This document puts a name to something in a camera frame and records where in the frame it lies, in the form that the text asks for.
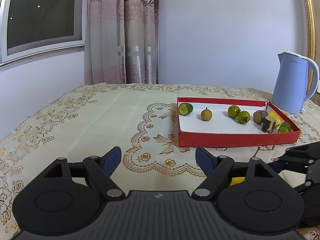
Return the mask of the pink floral curtain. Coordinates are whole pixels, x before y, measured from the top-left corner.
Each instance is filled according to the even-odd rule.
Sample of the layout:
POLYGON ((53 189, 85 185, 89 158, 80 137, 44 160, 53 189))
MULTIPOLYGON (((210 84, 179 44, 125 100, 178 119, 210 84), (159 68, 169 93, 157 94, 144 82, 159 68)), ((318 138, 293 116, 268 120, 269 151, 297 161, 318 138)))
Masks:
POLYGON ((88 0, 84 82, 159 80, 159 0, 88 0))

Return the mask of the green round fruit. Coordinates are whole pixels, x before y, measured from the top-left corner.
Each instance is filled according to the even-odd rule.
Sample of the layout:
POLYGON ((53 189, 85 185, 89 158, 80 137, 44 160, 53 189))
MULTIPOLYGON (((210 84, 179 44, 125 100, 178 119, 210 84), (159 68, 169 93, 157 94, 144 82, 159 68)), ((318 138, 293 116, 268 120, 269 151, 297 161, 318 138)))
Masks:
POLYGON ((231 105, 231 106, 229 106, 227 112, 228 112, 228 116, 230 118, 236 118, 238 116, 238 114, 241 112, 241 109, 237 105, 231 105))
POLYGON ((238 123, 247 124, 251 119, 251 115, 248 111, 240 111, 237 118, 238 118, 238 123))

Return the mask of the gold framed mirror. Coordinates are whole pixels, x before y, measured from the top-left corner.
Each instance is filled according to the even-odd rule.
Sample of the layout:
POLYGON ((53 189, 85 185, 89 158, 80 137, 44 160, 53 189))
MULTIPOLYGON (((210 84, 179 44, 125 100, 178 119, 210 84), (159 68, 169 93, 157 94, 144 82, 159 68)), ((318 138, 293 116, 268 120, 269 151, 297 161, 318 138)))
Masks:
POLYGON ((303 0, 306 14, 307 57, 314 60, 316 56, 316 22, 312 0, 303 0))

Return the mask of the pointed green cucumber piece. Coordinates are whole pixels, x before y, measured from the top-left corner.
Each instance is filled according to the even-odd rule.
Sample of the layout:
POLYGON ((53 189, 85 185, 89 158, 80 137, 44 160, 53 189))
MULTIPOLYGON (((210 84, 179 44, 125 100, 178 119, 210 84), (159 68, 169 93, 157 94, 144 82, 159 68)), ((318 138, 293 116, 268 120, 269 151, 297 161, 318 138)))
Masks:
POLYGON ((288 122, 283 122, 278 128, 278 133, 289 133, 291 129, 291 125, 288 122))

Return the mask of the yellow ridged fruit piece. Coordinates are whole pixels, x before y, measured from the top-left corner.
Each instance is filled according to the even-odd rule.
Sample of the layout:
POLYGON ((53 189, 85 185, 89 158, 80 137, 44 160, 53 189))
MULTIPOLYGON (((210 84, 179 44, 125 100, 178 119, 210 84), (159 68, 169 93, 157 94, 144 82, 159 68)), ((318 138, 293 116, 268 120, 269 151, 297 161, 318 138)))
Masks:
POLYGON ((276 113, 274 113, 274 112, 269 112, 269 113, 268 113, 268 116, 270 116, 270 117, 272 117, 272 118, 274 118, 274 119, 276 120, 276 123, 275 123, 275 126, 274 126, 275 128, 277 128, 277 127, 280 126, 280 124, 281 124, 281 119, 280 119, 279 116, 277 116, 276 113))

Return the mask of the red shallow tray box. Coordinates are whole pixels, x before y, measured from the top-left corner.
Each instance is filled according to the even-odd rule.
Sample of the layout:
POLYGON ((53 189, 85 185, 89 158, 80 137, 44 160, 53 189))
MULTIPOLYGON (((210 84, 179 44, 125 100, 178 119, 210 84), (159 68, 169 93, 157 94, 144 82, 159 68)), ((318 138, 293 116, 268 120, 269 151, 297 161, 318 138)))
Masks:
POLYGON ((177 104, 190 103, 193 111, 187 115, 178 115, 179 145, 183 147, 247 147, 294 144, 300 136, 300 129, 290 118, 269 101, 245 99, 219 99, 178 97, 177 104), (230 118, 227 110, 229 106, 237 105, 242 111, 248 111, 251 119, 247 124, 238 123, 237 118, 230 118), (208 108, 213 117, 209 121, 201 120, 201 112, 208 108), (253 113, 257 110, 274 112, 280 117, 281 122, 291 125, 291 132, 278 133, 275 128, 273 133, 264 133, 262 124, 256 124, 253 113))

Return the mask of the small yellow fruit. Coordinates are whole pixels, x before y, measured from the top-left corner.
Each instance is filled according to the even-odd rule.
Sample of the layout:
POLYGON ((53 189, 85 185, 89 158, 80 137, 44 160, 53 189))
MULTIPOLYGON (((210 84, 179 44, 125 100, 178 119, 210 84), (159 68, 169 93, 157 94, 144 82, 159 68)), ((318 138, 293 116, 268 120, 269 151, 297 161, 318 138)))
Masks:
POLYGON ((240 183, 244 182, 244 180, 245 180, 245 177, 233 177, 232 181, 230 183, 230 186, 240 184, 240 183))

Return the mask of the light blue electric kettle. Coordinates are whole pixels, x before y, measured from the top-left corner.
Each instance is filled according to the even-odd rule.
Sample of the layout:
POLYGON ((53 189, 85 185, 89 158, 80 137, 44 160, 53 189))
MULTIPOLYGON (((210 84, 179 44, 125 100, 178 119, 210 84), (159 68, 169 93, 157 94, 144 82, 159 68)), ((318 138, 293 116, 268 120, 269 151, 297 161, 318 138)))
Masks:
POLYGON ((286 112, 298 114, 304 102, 316 92, 319 83, 318 64, 308 57, 284 51, 278 54, 280 68, 271 102, 286 112), (309 69, 313 71, 313 86, 308 92, 309 69))

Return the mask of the brown longan fruit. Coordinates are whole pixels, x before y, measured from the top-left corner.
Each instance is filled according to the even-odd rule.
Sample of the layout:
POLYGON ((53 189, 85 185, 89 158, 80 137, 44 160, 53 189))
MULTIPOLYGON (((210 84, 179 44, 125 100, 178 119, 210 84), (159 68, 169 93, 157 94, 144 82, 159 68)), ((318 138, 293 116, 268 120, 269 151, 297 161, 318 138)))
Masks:
POLYGON ((201 120, 202 121, 209 121, 213 117, 212 111, 207 107, 201 112, 201 120))

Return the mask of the white framed window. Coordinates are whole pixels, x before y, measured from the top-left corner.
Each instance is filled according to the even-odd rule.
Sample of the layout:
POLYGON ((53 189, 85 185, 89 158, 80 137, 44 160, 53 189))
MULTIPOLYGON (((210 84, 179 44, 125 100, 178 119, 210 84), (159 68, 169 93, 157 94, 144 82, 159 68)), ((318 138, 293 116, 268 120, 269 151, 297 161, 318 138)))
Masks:
POLYGON ((88 0, 1 0, 1 66, 85 43, 88 0))

